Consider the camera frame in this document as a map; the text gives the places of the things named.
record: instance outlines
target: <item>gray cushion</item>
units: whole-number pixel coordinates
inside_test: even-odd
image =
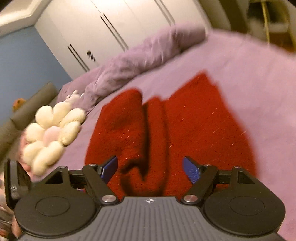
[[[10,118],[19,130],[24,130],[35,117],[36,111],[44,105],[48,105],[56,96],[58,91],[52,82],[43,86],[35,95],[28,99],[20,109]]]
[[[20,148],[20,135],[17,136],[13,144],[10,146],[8,152],[5,155],[4,160],[7,160],[8,158],[10,160],[16,160],[18,158],[17,154],[18,154],[19,148]]]
[[[56,102],[57,102],[57,96],[48,105],[53,108],[55,106]]]
[[[6,156],[20,133],[21,131],[14,126],[10,119],[0,127],[0,160]]]

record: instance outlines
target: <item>purple bedsheet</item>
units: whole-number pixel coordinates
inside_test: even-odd
[[[89,113],[78,137],[51,170],[57,165],[82,168],[101,108],[120,92],[136,87],[144,102],[152,96],[166,99],[201,70],[219,86],[245,127],[259,179],[285,204],[279,234],[296,240],[296,60],[249,36],[214,30],[203,43],[134,78]]]

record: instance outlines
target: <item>red towel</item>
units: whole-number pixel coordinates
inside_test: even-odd
[[[129,90],[104,106],[86,164],[100,164],[112,155],[117,155],[119,169],[108,185],[119,198],[180,198],[192,186],[182,170],[184,156],[220,169],[241,165],[255,174],[245,129],[205,74],[163,102],[152,98],[142,105],[141,93]]]

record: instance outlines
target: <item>wardrobe door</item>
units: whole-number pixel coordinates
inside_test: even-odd
[[[176,23],[194,22],[203,24],[207,29],[210,22],[198,0],[156,0],[169,12]]]
[[[115,35],[126,49],[143,42],[144,28],[124,0],[92,0]]]
[[[84,57],[101,65],[125,48],[90,0],[67,1],[86,42]]]
[[[40,16],[35,28],[71,79],[76,79],[85,73],[85,67],[70,52],[67,41],[53,23],[47,10]]]
[[[174,24],[170,16],[155,0],[125,0],[125,2],[140,21],[148,36],[155,34],[159,29]]]
[[[78,20],[77,13],[73,12],[70,7],[71,1],[52,0],[46,11],[63,38],[67,41],[70,51],[77,56],[86,70],[89,71],[99,64],[88,58],[87,52],[89,51],[90,40],[83,32],[83,27]]]

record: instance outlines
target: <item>plush toy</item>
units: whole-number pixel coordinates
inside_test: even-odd
[[[76,102],[81,96],[83,96],[83,94],[82,94],[82,95],[79,95],[79,94],[78,94],[78,91],[75,90],[75,91],[73,92],[72,95],[68,95],[68,96],[66,97],[65,102],[68,102],[68,103],[74,104],[74,102]]]
[[[23,98],[18,98],[13,102],[12,111],[16,112],[26,102]]]
[[[78,98],[80,96],[75,91],[54,108],[42,106],[35,114],[36,123],[26,128],[25,138],[30,144],[23,149],[22,159],[34,175],[43,175],[49,165],[59,160],[64,146],[76,138],[86,117],[83,109],[72,109],[72,103]]]

